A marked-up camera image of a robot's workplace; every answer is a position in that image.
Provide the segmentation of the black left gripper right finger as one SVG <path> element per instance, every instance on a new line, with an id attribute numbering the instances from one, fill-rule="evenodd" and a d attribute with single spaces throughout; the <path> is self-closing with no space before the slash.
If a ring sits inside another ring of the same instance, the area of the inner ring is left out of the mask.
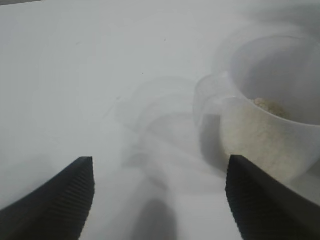
<path id="1" fill-rule="evenodd" d="M 241 155 L 231 155 L 225 193 L 244 240 L 318 240 L 320 206 Z"/>

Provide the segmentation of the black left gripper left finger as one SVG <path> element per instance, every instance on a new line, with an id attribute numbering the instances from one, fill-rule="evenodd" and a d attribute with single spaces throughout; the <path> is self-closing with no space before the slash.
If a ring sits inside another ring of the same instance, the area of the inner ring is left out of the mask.
<path id="1" fill-rule="evenodd" d="M 94 196 L 93 159 L 79 157 L 38 189 L 0 211 L 0 238 L 78 240 Z"/>

